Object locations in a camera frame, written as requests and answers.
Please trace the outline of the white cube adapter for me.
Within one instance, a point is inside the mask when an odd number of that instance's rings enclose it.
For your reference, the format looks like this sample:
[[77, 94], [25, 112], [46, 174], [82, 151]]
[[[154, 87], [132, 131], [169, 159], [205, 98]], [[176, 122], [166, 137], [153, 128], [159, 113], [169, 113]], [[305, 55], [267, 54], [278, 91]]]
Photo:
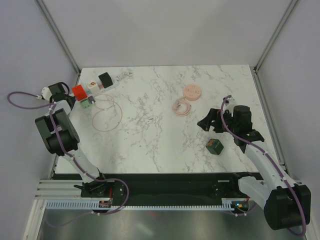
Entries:
[[97, 94], [100, 91], [99, 85], [94, 80], [87, 82], [86, 85], [92, 95]]

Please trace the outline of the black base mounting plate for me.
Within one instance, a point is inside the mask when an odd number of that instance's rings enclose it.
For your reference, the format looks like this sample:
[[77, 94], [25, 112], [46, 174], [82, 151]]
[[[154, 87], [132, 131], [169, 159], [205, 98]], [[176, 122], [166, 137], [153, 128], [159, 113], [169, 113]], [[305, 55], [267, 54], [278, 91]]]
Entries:
[[83, 198], [109, 198], [116, 203], [147, 200], [166, 203], [213, 203], [215, 199], [245, 199], [240, 192], [237, 173], [128, 173], [105, 174], [107, 182], [91, 181], [78, 185]]

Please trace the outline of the white power strip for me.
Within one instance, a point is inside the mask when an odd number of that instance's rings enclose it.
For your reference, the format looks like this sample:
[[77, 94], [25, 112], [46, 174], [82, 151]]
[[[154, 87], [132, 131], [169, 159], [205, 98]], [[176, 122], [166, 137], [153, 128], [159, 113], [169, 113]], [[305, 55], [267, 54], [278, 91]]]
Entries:
[[100, 78], [85, 80], [71, 88], [71, 96], [75, 97], [77, 102], [82, 104], [87, 102], [90, 105], [95, 103], [95, 97], [116, 88], [118, 85], [119, 82], [112, 77], [108, 77], [106, 81], [101, 81]]

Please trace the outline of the dark green cube plug adapter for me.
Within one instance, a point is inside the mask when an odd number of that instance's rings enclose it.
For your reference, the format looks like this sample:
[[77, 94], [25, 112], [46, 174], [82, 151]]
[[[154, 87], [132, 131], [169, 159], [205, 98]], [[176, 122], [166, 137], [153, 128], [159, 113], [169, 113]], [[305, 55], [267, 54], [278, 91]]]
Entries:
[[212, 154], [212, 155], [220, 155], [221, 152], [224, 149], [223, 144], [220, 142], [219, 139], [211, 138], [207, 144], [205, 145], [206, 149]]

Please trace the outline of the pink round power socket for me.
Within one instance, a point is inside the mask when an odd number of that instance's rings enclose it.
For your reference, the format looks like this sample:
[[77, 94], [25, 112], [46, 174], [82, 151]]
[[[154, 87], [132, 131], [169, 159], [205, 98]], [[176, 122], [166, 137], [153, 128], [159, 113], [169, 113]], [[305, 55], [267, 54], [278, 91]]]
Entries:
[[196, 84], [188, 84], [183, 89], [183, 96], [188, 101], [196, 101], [202, 95], [202, 89]]

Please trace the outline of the red cube adapter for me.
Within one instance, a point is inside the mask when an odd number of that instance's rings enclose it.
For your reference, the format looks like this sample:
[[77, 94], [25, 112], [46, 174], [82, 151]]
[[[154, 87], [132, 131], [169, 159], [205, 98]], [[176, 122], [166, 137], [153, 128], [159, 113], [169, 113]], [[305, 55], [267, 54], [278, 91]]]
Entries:
[[74, 86], [72, 89], [72, 93], [77, 101], [82, 101], [88, 97], [85, 89], [81, 84]]

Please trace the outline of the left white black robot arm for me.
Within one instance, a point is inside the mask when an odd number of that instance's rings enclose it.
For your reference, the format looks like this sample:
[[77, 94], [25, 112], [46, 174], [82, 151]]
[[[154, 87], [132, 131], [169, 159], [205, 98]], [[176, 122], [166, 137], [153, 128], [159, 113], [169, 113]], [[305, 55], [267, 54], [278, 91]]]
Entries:
[[70, 121], [76, 97], [64, 90], [62, 82], [49, 86], [49, 111], [35, 120], [47, 150], [71, 163], [81, 177], [73, 189], [83, 198], [127, 198], [130, 195], [205, 195], [218, 190], [215, 175], [205, 173], [104, 174], [80, 148], [79, 135]]

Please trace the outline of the black cube adapter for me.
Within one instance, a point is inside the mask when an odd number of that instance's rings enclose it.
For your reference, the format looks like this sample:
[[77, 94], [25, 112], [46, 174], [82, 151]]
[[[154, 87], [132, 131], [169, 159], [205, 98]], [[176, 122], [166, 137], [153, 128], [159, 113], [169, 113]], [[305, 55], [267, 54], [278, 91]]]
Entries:
[[108, 72], [105, 72], [98, 76], [104, 89], [111, 87], [114, 83]]

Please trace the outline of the grey small charger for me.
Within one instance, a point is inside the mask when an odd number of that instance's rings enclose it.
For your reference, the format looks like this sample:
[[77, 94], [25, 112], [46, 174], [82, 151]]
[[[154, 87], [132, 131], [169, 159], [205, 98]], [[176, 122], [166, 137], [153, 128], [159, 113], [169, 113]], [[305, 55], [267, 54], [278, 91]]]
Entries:
[[89, 100], [89, 102], [90, 102], [91, 104], [95, 104], [95, 103], [96, 103], [96, 100], [95, 100], [95, 98], [94, 98], [92, 95], [88, 97], [88, 100]]

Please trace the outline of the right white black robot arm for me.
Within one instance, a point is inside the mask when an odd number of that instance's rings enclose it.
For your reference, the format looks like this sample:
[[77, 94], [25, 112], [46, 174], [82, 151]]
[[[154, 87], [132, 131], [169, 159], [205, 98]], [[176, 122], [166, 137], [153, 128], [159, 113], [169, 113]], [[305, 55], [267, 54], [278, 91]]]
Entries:
[[236, 105], [233, 111], [210, 109], [209, 125], [214, 132], [228, 132], [234, 143], [253, 162], [263, 183], [246, 174], [229, 184], [235, 197], [248, 195], [263, 209], [264, 217], [273, 230], [301, 226], [306, 230], [310, 223], [311, 191], [293, 180], [268, 153], [261, 133], [253, 128], [252, 113], [245, 105]]

